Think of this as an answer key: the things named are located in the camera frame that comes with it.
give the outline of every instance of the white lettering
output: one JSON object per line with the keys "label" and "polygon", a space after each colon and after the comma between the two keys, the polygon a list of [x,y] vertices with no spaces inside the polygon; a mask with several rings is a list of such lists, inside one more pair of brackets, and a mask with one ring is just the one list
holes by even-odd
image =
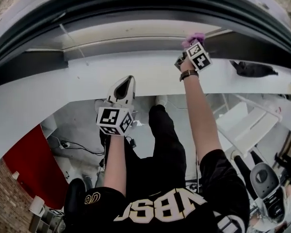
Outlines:
{"label": "white lettering", "polygon": [[[149,205],[153,205],[153,202],[148,199],[137,200],[132,203],[131,208],[134,211],[130,211],[129,217],[131,220],[135,223],[149,223],[154,217],[153,208]],[[145,211],[145,216],[138,216],[138,211]]]}
{"label": "white lettering", "polygon": [[130,212],[131,205],[132,205],[132,203],[130,203],[130,204],[126,207],[126,209],[125,209],[123,215],[122,215],[122,216],[118,215],[118,216],[114,219],[114,221],[123,221],[123,220],[125,220],[126,218],[128,218],[128,217],[129,217],[129,212]]}
{"label": "white lettering", "polygon": [[[183,214],[179,211],[175,198],[176,190],[173,189],[154,201],[155,217],[162,222],[172,222],[183,219]],[[167,200],[167,205],[162,205],[162,201]],[[164,216],[164,211],[170,211],[170,216]]]}
{"label": "white lettering", "polygon": [[203,203],[206,203],[206,201],[199,196],[198,194],[191,193],[190,191],[184,189],[184,188],[177,188],[177,192],[180,193],[180,197],[183,203],[183,214],[184,217],[187,217],[188,214],[190,214],[193,210],[195,210],[194,204],[190,202],[190,200],[194,201],[195,203],[202,205]]}

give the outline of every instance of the black bag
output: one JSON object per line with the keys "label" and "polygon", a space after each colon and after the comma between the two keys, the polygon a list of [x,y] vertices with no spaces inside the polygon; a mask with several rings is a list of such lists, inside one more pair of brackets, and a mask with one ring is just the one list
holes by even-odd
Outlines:
{"label": "black bag", "polygon": [[278,73],[275,72],[272,67],[266,65],[246,63],[243,61],[240,61],[239,64],[237,64],[235,61],[230,62],[236,69],[237,74],[242,77],[261,78],[268,75],[278,75]]}

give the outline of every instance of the white stair step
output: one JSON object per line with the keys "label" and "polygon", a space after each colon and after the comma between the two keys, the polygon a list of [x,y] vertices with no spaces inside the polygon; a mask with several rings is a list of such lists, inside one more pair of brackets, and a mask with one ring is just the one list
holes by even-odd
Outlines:
{"label": "white stair step", "polygon": [[252,149],[277,122],[277,117],[267,113],[247,134],[235,142],[236,148],[246,156],[247,152]]}
{"label": "white stair step", "polygon": [[238,140],[241,136],[246,134],[265,114],[265,111],[255,107],[243,120],[239,121],[228,131],[228,135],[233,139]]}

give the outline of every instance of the electrical outlet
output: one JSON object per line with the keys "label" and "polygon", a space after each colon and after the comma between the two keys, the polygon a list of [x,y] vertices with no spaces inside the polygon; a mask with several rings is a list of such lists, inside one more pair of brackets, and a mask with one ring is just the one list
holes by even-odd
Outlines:
{"label": "electrical outlet", "polygon": [[70,143],[62,141],[62,146],[63,146],[64,149],[69,148],[70,147]]}

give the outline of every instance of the cable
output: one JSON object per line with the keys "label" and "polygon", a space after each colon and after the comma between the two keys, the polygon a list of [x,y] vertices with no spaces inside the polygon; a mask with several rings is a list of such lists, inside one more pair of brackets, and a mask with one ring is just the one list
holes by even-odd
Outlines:
{"label": "cable", "polygon": [[57,139],[57,141],[58,141],[58,143],[59,143],[59,146],[61,145],[61,144],[60,144],[60,140],[59,140],[57,137],[55,137],[55,136],[53,136],[53,135],[50,135],[50,136],[52,136],[52,137],[56,138],[56,139]]}
{"label": "cable", "polygon": [[88,66],[88,62],[85,59],[85,55],[82,52],[82,49],[79,47],[79,45],[75,42],[75,40],[71,37],[71,35],[68,33],[68,31],[65,29],[65,27],[63,26],[63,24],[59,24],[59,27],[62,29],[62,31],[71,39],[72,43],[74,44],[74,46],[77,47],[78,51],[81,53],[83,59],[85,60],[86,65]]}
{"label": "cable", "polygon": [[197,179],[197,193],[199,194],[199,177],[198,177],[198,160],[197,160],[197,154],[196,155],[196,179]]}
{"label": "cable", "polygon": [[76,143],[76,142],[70,142],[70,141],[61,141],[61,145],[65,142],[68,142],[68,143],[71,143],[71,144],[75,144],[75,145],[78,145],[80,146],[81,148],[65,148],[65,149],[71,149],[71,150],[85,150],[91,154],[95,154],[97,156],[103,156],[105,152],[91,152],[90,150],[88,150],[86,147],[82,146],[81,144],[79,143]]}
{"label": "cable", "polygon": [[260,153],[260,155],[263,157],[264,161],[269,165],[269,163],[268,163],[268,161],[265,159],[264,155],[261,154],[260,150],[258,149],[258,145],[256,144],[254,147],[257,149],[257,151],[258,151],[258,152]]}
{"label": "cable", "polygon": [[97,185],[97,182],[98,182],[98,178],[99,178],[99,175],[100,175],[100,171],[101,171],[101,167],[100,167],[100,169],[99,169],[99,173],[98,173],[98,175],[97,175],[97,180],[96,180],[96,183],[95,183],[95,188],[96,188],[96,185]]}

